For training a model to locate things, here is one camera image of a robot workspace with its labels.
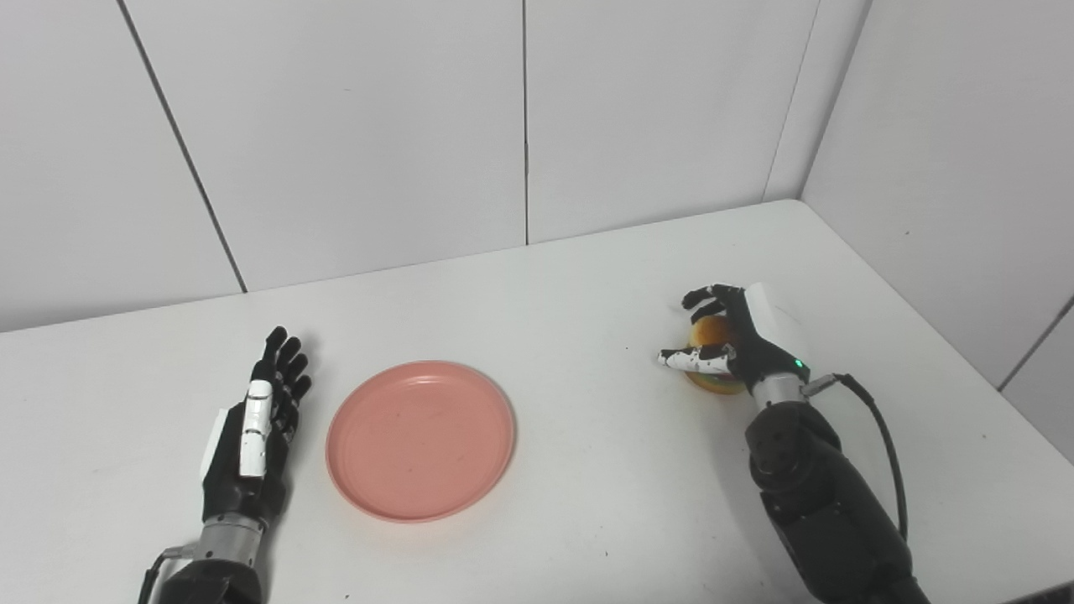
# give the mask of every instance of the white table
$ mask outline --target white table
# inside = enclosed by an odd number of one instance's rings
[[[756,281],[794,298],[817,373],[851,372],[876,397],[933,602],[998,603],[1074,578],[1074,466],[812,211],[784,201],[0,334],[0,593],[133,602],[151,559],[198,536],[216,409],[238,400],[281,323],[304,337],[315,386],[267,543],[272,603],[808,601],[746,471],[753,404],[654,361],[685,339],[683,292]],[[335,492],[324,436],[352,388],[415,359],[495,379],[518,445],[475,506],[393,524]],[[816,403],[892,509],[868,412],[838,389]]]

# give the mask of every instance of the black cable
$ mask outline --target black cable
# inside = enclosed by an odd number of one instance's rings
[[[872,394],[857,379],[854,379],[853,375],[848,373],[836,373],[832,375],[847,390],[861,399],[861,402],[869,407],[869,412],[873,414],[873,419],[876,420],[876,428],[880,429],[880,436],[884,440],[884,448],[887,450],[887,460],[891,464],[891,479],[895,481],[895,507],[899,514],[899,534],[902,535],[902,541],[906,541],[906,533],[909,531],[906,488],[902,484],[902,470],[899,469],[899,457],[895,454],[895,442],[891,441],[891,432],[887,429],[887,422],[884,421],[884,416],[881,415],[880,407],[876,406],[876,401],[873,400]]]
[[[164,563],[164,555],[161,553],[157,557],[153,566],[149,566],[145,572],[145,578],[142,579],[142,592],[137,596],[137,604],[149,604],[149,596],[153,595],[153,586],[157,583],[157,576],[160,575],[160,566]]]

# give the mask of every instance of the pink plate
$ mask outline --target pink plate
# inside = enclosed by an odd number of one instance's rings
[[[386,520],[424,522],[489,492],[513,444],[510,407],[492,382],[455,363],[420,361],[351,392],[324,454],[347,501]]]

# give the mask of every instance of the robotic hand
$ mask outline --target robotic hand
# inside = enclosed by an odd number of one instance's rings
[[[738,379],[758,403],[760,412],[745,431],[750,473],[810,592],[825,603],[927,604],[912,574],[895,446],[869,392],[850,375],[809,382],[801,327],[768,285],[712,285],[687,293],[682,305],[697,307],[692,322],[725,314],[735,344],[662,350],[658,361]],[[898,529],[843,456],[834,429],[809,402],[836,383],[854,391],[876,419],[896,484]]]
[[[192,558],[164,581],[160,604],[260,604],[253,562],[261,537],[284,510],[284,466],[299,427],[299,403],[311,386],[297,337],[277,327],[253,365],[246,399],[221,411],[202,461],[202,533],[193,546],[165,549],[146,572],[148,603],[160,565]]]

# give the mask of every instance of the panel seam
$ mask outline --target panel seam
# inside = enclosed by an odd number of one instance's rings
[[[187,169],[190,171],[190,176],[194,181],[194,186],[198,187],[198,195],[201,196],[202,203],[205,205],[205,211],[208,213],[208,218],[213,222],[213,229],[216,230],[216,236],[220,241],[220,245],[223,247],[223,253],[228,257],[228,263],[231,264],[231,271],[235,275],[235,281],[238,282],[238,289],[243,293],[246,293],[246,282],[243,279],[243,274],[238,270],[238,264],[235,262],[235,256],[231,253],[231,246],[228,245],[228,239],[223,235],[223,229],[220,227],[220,220],[216,217],[216,211],[213,208],[212,202],[208,200],[208,193],[205,191],[205,186],[202,184],[201,176],[198,174],[198,169],[194,167],[193,158],[190,157],[190,150],[187,148],[187,143],[183,139],[183,133],[179,132],[179,125],[175,121],[175,115],[172,114],[172,107],[168,103],[168,99],[164,97],[164,90],[160,86],[160,81],[157,78],[157,72],[153,69],[153,63],[149,62],[149,55],[145,51],[145,46],[142,44],[142,38],[137,33],[137,29],[134,27],[134,19],[131,18],[131,13],[127,9],[127,3],[125,0],[116,0],[116,4],[119,5],[119,11],[124,15],[124,20],[127,23],[127,29],[130,31],[131,38],[134,39],[134,45],[137,47],[137,53],[142,57],[142,64],[145,67],[146,73],[149,75],[149,82],[153,84],[153,89],[157,94],[157,100],[160,101],[160,106],[164,110],[164,117],[168,118],[168,124],[172,128],[172,134],[175,136],[175,142],[179,146],[179,152],[183,154],[183,159],[186,161]]]
[[[795,104],[795,95],[798,94],[798,80],[802,75],[802,67],[806,64],[806,55],[809,53],[809,44],[813,41],[813,28],[816,27],[816,16],[821,14],[821,2],[816,0],[816,8],[813,9],[813,20],[809,25],[809,33],[806,35],[806,45],[802,47],[802,58],[798,61],[798,73],[795,74],[795,84],[790,89],[790,98],[787,100],[787,111],[783,114],[783,125],[780,126],[780,135],[775,139],[775,149],[772,150],[772,161],[768,164],[768,174],[765,176],[765,186],[760,190],[760,200],[765,201],[768,196],[768,185],[772,181],[772,170],[775,169],[775,159],[780,155],[780,145],[783,143],[783,132],[787,129],[787,118],[790,117],[790,107]]]
[[[1072,307],[1074,307],[1074,296],[1072,296],[1071,299],[1068,300],[1065,304],[1063,304],[1063,307],[1059,310],[1059,314],[1056,315],[1056,318],[1051,319],[1051,322],[1048,323],[1047,328],[1045,328],[1044,333],[1042,333],[1040,337],[1036,339],[1036,342],[1033,342],[1033,345],[1030,346],[1029,350],[1021,357],[1021,359],[1018,360],[1018,363],[1015,364],[1014,369],[1011,370],[1011,373],[1008,373],[1007,376],[1003,378],[1003,382],[1000,382],[1000,385],[996,388],[997,390],[1002,392],[1003,389],[1011,384],[1011,380],[1014,379],[1014,376],[1018,375],[1018,372],[1021,371],[1021,368],[1026,365],[1026,362],[1029,361],[1030,357],[1032,357],[1033,354],[1036,353],[1036,349],[1041,347],[1041,344],[1044,344],[1044,341],[1047,340],[1049,335],[1051,335],[1051,332],[1055,331],[1057,327],[1059,327],[1059,323],[1062,322],[1063,317],[1070,314]]]
[[[861,6],[861,16],[858,17],[857,27],[854,30],[854,37],[851,40],[848,51],[846,53],[846,60],[843,61],[843,67],[839,72],[839,77],[836,78],[834,90],[831,95],[831,101],[828,103],[828,111],[824,114],[824,119],[821,121],[821,131],[817,132],[816,141],[813,144],[813,152],[810,154],[809,162],[806,166],[806,175],[802,177],[801,187],[798,189],[797,197],[801,199],[806,195],[806,184],[809,183],[810,174],[813,173],[813,166],[816,163],[816,156],[821,153],[821,143],[824,142],[824,136],[828,133],[828,125],[831,123],[831,115],[836,112],[836,102],[839,101],[840,95],[843,92],[843,83],[846,81],[846,73],[851,70],[851,61],[854,60],[854,55],[857,54],[858,43],[861,41],[861,32],[866,28],[866,19],[869,18],[869,12],[872,11],[873,0],[865,0],[865,5]]]
[[[529,82],[526,73],[526,0],[522,0],[522,204],[525,214],[525,242],[529,245]]]

